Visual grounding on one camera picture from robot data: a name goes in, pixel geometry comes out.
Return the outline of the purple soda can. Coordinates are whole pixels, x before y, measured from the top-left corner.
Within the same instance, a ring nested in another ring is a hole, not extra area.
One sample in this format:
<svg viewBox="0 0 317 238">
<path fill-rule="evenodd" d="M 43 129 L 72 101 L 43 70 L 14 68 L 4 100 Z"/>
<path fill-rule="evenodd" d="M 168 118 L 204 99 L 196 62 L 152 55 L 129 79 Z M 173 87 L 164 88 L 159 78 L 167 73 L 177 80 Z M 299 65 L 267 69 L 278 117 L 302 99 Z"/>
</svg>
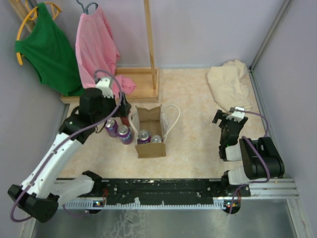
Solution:
<svg viewBox="0 0 317 238">
<path fill-rule="evenodd" d="M 110 137 L 118 137 L 118 124 L 115 119 L 109 118 L 106 121 L 105 129 L 108 132 Z"/>
</svg>

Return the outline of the red soda can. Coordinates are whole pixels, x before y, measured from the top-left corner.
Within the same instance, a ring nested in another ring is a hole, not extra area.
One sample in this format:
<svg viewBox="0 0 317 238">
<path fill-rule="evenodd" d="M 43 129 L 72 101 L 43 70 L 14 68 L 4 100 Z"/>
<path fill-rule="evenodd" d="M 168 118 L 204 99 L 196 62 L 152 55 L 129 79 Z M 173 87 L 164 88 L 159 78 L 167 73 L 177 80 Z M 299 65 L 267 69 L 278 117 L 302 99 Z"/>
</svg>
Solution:
<svg viewBox="0 0 317 238">
<path fill-rule="evenodd" d="M 128 116 L 121 117 L 120 119 L 121 119 L 123 125 L 126 125 L 127 127 L 130 126 L 130 122 L 129 122 L 129 117 Z"/>
</svg>

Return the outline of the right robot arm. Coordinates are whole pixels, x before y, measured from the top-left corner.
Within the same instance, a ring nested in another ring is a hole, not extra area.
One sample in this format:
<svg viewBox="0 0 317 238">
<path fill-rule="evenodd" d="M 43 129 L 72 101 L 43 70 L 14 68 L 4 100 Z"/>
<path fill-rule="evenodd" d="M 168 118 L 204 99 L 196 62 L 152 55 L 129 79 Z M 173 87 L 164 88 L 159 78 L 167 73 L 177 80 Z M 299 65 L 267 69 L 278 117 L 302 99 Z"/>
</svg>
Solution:
<svg viewBox="0 0 317 238">
<path fill-rule="evenodd" d="M 285 173 L 284 162 L 267 130 L 258 139 L 240 136 L 248 121 L 245 114 L 264 119 L 261 114 L 235 107 L 228 113 L 217 110 L 212 120 L 214 124 L 220 122 L 219 157 L 225 162 L 242 162 L 240 167 L 225 171 L 221 177 L 221 190 L 227 196 L 233 196 L 244 185 L 269 182 L 270 179 L 282 178 Z"/>
</svg>

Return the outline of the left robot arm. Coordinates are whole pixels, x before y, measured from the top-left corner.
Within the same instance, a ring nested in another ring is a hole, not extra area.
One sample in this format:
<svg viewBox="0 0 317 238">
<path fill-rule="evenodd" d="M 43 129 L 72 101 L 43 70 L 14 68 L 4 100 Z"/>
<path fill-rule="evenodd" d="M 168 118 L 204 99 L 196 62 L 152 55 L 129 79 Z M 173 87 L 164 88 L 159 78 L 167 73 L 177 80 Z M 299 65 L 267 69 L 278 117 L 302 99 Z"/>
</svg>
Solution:
<svg viewBox="0 0 317 238">
<path fill-rule="evenodd" d="M 16 208 L 29 218 L 41 223 L 49 221 L 60 206 L 79 197 L 90 194 L 99 196 L 103 191 L 102 177 L 92 171 L 83 172 L 61 187 L 54 183 L 74 153 L 95 133 L 99 124 L 109 118 L 128 115 L 130 105 L 123 92 L 119 92 L 119 104 L 115 98 L 103 96 L 101 89 L 88 88 L 80 97 L 80 104 L 71 112 L 58 130 L 53 145 L 34 171 L 20 185 L 8 189 L 14 201 L 10 218 L 14 222 Z"/>
</svg>

